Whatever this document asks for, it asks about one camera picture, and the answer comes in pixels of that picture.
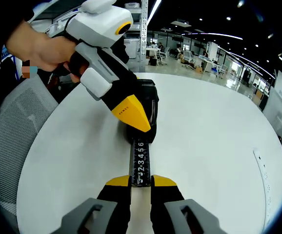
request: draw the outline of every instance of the glossy floor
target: glossy floor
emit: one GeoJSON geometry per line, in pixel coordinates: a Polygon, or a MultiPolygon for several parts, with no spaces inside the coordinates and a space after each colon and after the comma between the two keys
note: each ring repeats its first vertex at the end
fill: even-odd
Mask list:
{"type": "Polygon", "coordinates": [[[205,72],[205,73],[198,73],[195,69],[191,69],[190,67],[183,66],[178,60],[168,57],[166,60],[167,64],[161,65],[161,63],[157,66],[150,66],[147,65],[145,67],[146,72],[150,73],[163,73],[163,74],[171,74],[171,75],[178,75],[188,78],[200,79],[204,81],[208,81],[229,89],[232,89],[236,92],[239,92],[248,98],[252,99],[253,102],[258,105],[260,102],[255,101],[254,91],[255,88],[249,88],[243,85],[237,77],[231,74],[225,74],[217,78],[215,74],[205,72]]]}

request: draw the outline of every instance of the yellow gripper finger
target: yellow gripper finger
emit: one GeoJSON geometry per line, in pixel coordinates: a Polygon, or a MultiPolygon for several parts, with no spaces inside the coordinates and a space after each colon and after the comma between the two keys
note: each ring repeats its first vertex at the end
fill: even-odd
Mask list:
{"type": "Polygon", "coordinates": [[[144,108],[135,95],[126,97],[112,110],[112,113],[120,121],[143,132],[147,132],[151,129],[144,108]]]}

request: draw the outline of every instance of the tape measure numbers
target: tape measure numbers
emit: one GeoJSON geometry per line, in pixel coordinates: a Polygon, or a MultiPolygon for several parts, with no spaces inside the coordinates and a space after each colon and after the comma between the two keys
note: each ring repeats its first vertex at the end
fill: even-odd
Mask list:
{"type": "Polygon", "coordinates": [[[148,187],[151,184],[149,143],[144,139],[134,139],[131,147],[131,183],[133,187],[148,187]]]}

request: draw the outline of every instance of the office desk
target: office desk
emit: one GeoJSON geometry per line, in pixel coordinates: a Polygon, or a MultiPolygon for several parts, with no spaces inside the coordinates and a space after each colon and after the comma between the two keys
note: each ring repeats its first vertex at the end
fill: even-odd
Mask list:
{"type": "MultiPolygon", "coordinates": [[[[202,80],[138,73],[156,83],[157,135],[151,173],[174,180],[184,198],[214,214],[228,233],[260,233],[265,217],[262,177],[253,149],[264,158],[272,215],[282,205],[282,146],[247,97],[202,80]]],[[[129,172],[123,124],[80,84],[38,133],[23,166],[17,197],[22,234],[47,234],[63,215],[105,183],[129,172]]],[[[128,234],[150,234],[150,188],[132,190],[128,234]]]]}
{"type": "Polygon", "coordinates": [[[158,59],[157,59],[157,53],[158,53],[158,51],[160,50],[159,48],[147,47],[146,50],[147,50],[147,51],[150,51],[150,53],[151,53],[151,51],[154,51],[154,52],[153,52],[154,58],[155,58],[156,60],[158,60],[158,59]]]}
{"type": "Polygon", "coordinates": [[[220,69],[221,65],[215,64],[215,63],[213,63],[213,62],[210,61],[210,60],[207,60],[207,59],[205,59],[205,58],[201,58],[201,57],[196,56],[196,55],[194,55],[194,57],[195,57],[195,59],[196,59],[195,66],[201,66],[201,62],[202,62],[202,61],[203,61],[203,62],[206,62],[206,66],[205,66],[205,69],[204,69],[204,73],[205,73],[205,72],[211,72],[212,66],[216,66],[217,74],[219,73],[219,69],[220,69]]]}

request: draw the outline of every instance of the mesh office chair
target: mesh office chair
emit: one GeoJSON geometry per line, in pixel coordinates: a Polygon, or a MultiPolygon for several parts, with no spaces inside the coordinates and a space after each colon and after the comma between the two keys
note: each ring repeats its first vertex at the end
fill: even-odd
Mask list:
{"type": "Polygon", "coordinates": [[[16,232],[21,170],[38,131],[57,105],[36,75],[19,84],[0,107],[0,210],[16,232]]]}
{"type": "Polygon", "coordinates": [[[167,53],[169,52],[169,48],[170,47],[167,47],[164,52],[159,51],[159,56],[161,58],[162,65],[167,64],[167,62],[165,62],[164,60],[167,59],[167,53]]]}
{"type": "Polygon", "coordinates": [[[192,68],[192,69],[194,69],[191,65],[190,65],[190,63],[195,63],[195,58],[193,58],[193,55],[192,55],[192,52],[191,51],[187,51],[187,50],[185,50],[184,52],[183,52],[183,60],[184,61],[187,61],[189,64],[184,64],[184,65],[182,65],[182,67],[186,67],[186,68],[192,68]]]}
{"type": "Polygon", "coordinates": [[[221,65],[220,69],[219,69],[219,73],[225,74],[227,70],[227,66],[226,65],[221,65]]]}

